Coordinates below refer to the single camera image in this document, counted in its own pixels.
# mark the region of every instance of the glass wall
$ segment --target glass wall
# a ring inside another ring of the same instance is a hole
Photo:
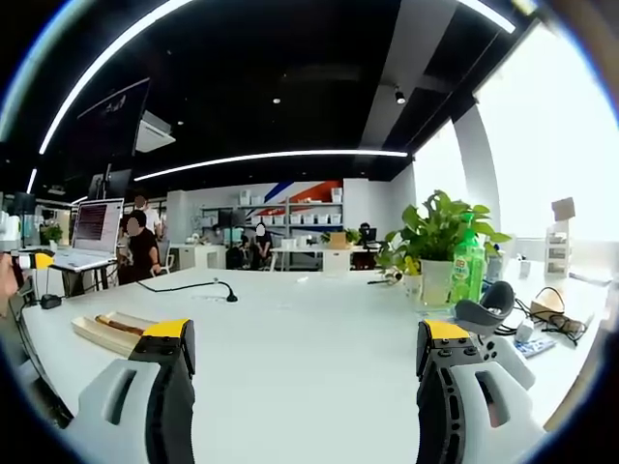
[[[444,190],[452,199],[467,200],[462,157],[451,120],[415,154],[414,177],[418,207],[435,189]]]
[[[476,94],[504,232],[541,238],[571,196],[578,239],[617,240],[619,131],[595,74],[561,32],[535,26]]]

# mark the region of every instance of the led light strip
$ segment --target led light strip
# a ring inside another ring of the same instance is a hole
[[[487,17],[490,21],[502,27],[510,34],[512,34],[516,29],[516,27],[510,21],[508,21],[502,15],[497,13],[495,10],[490,8],[488,5],[485,5],[484,3],[480,2],[479,0],[457,0],[457,1],[460,2],[462,5],[466,5],[471,10],[475,10],[480,15]]]
[[[30,181],[28,181],[28,188],[26,189],[26,193],[30,194],[30,190],[32,190],[32,185],[35,183],[35,177],[37,177],[37,168],[35,167],[30,173]]]
[[[296,152],[278,152],[278,153],[262,153],[259,155],[243,155],[241,157],[231,157],[223,159],[212,159],[210,161],[197,162],[195,164],[187,164],[185,166],[172,167],[171,169],[165,169],[164,171],[153,172],[152,174],[146,174],[145,176],[136,177],[133,179],[136,182],[151,179],[153,177],[163,176],[165,174],[172,174],[174,172],[185,171],[187,169],[195,169],[196,167],[213,166],[215,164],[225,164],[227,162],[238,162],[248,160],[264,160],[265,158],[286,158],[286,157],[306,157],[316,155],[353,155],[353,156],[367,156],[367,157],[396,157],[404,158],[408,154],[404,152],[383,152],[381,150],[306,150]]]
[[[56,117],[51,122],[51,126],[47,130],[47,134],[45,135],[45,139],[41,148],[39,149],[39,154],[42,155],[47,150],[47,146],[51,141],[51,137],[53,137],[54,133],[58,129],[60,122],[69,111],[71,105],[77,99],[77,96],[84,89],[86,84],[90,82],[90,79],[103,67],[107,61],[114,56],[114,54],[120,50],[123,46],[125,46],[131,39],[137,36],[140,32],[152,26],[155,22],[160,20],[162,17],[169,15],[175,10],[187,5],[193,0],[169,0],[165,2],[163,5],[157,7],[152,12],[141,18],[138,22],[136,22],[133,26],[123,32],[118,39],[116,39],[108,48],[106,48],[101,55],[94,61],[90,68],[86,70],[86,72],[79,78],[65,101],[60,106]]]
[[[82,196],[81,198],[77,198],[71,205],[76,205],[80,201],[84,201],[88,196]]]

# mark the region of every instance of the printed label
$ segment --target printed label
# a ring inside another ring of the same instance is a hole
[[[466,259],[459,256],[454,263],[454,278],[457,280],[466,280],[470,274]]]

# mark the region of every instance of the black shirt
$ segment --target black shirt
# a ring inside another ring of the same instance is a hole
[[[157,259],[159,261],[159,248],[157,247],[157,240],[155,234],[144,227],[138,235],[131,237],[129,240],[129,249],[133,256],[133,266],[149,271],[153,267],[153,260],[149,256],[149,251],[155,247],[157,250]]]
[[[267,244],[270,244],[269,245],[269,250],[271,250],[271,248],[273,247],[273,239],[271,239],[271,234],[268,231],[265,231],[263,236],[259,236],[259,235],[256,234],[255,242],[257,244],[260,244],[262,249],[264,249],[264,247]]]

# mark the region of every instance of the hand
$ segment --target hand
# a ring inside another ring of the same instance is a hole
[[[17,293],[17,281],[13,273],[13,261],[11,255],[0,255],[0,316],[5,317],[8,309],[7,302],[10,297]]]

